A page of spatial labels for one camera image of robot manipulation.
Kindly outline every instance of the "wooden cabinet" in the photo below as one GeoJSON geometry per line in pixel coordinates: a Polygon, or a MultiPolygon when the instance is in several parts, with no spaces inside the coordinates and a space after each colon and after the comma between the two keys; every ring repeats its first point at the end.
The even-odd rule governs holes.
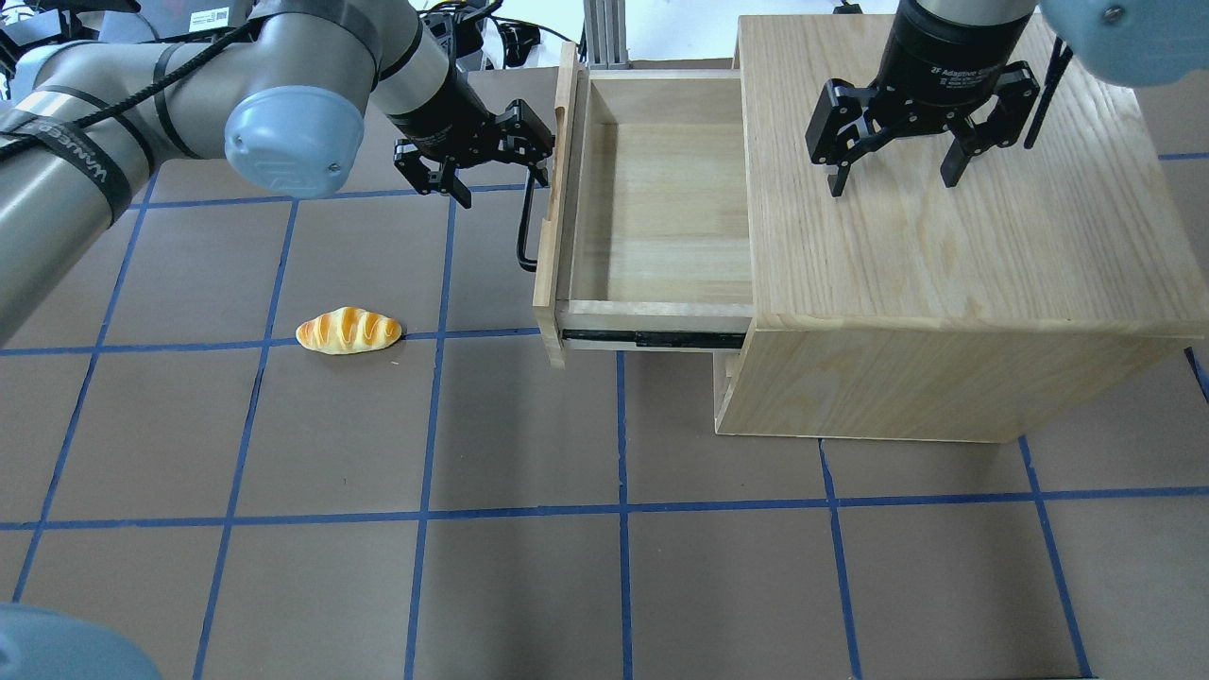
{"type": "MultiPolygon", "coordinates": [[[[742,17],[736,70],[559,81],[534,311],[567,348],[715,351],[724,434],[1001,442],[1209,330],[1136,99],[1072,64],[1037,146],[955,189],[897,140],[833,198],[804,133],[881,16],[742,17]]],[[[1052,34],[1018,50],[1035,69],[1052,34]]]]}

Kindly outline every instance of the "toy bread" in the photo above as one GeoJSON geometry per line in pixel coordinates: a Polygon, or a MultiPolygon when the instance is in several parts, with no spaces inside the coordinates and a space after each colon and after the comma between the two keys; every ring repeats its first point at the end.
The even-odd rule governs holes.
{"type": "Polygon", "coordinates": [[[355,355],[389,347],[403,338],[403,324],[359,307],[340,307],[303,323],[294,336],[307,350],[355,355]]]}

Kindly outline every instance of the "open drawer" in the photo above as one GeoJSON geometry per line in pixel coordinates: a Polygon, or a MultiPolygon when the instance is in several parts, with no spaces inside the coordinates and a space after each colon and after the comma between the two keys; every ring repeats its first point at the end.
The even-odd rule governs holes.
{"type": "Polygon", "coordinates": [[[563,54],[534,313],[550,350],[737,350],[753,315],[739,71],[563,54]]]}

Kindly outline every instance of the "white label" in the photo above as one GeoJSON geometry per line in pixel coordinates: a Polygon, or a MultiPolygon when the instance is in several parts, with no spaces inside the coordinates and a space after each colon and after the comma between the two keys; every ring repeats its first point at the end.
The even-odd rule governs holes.
{"type": "Polygon", "coordinates": [[[231,15],[231,7],[221,7],[219,10],[202,10],[201,12],[193,12],[189,15],[189,30],[208,30],[212,28],[226,28],[227,17],[231,15]]]}

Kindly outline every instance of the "cabinet top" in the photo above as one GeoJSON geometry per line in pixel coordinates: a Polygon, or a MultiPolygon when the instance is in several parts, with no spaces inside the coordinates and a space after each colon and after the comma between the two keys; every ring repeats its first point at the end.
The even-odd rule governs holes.
{"type": "MultiPolygon", "coordinates": [[[[827,79],[874,77],[890,25],[740,18],[757,328],[1209,330],[1209,289],[1138,100],[1077,59],[1032,150],[993,149],[945,189],[951,136],[899,139],[833,198],[806,126],[827,79]]],[[[1036,17],[1014,58],[1041,80],[1052,44],[1036,17]]]]}

